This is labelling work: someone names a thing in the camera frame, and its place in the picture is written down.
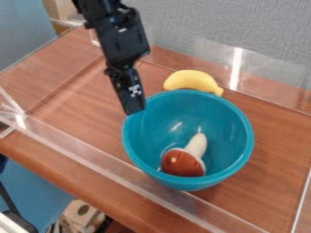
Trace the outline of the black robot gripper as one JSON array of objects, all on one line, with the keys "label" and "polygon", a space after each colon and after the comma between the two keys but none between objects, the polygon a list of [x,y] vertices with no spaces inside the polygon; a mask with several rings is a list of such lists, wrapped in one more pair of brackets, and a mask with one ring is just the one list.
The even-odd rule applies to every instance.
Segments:
[{"label": "black robot gripper", "polygon": [[114,15],[95,22],[94,31],[109,66],[103,74],[109,76],[122,110],[129,116],[145,109],[141,80],[131,67],[150,52],[138,11],[131,7],[117,10]]}]

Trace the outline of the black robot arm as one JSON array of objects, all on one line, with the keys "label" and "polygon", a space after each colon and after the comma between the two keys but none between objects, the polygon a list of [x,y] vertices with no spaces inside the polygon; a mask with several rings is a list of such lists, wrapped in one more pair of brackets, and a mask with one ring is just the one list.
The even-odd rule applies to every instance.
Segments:
[{"label": "black robot arm", "polygon": [[138,11],[121,0],[71,0],[83,17],[85,29],[93,29],[105,58],[103,74],[126,115],[145,109],[137,60],[150,53]]}]

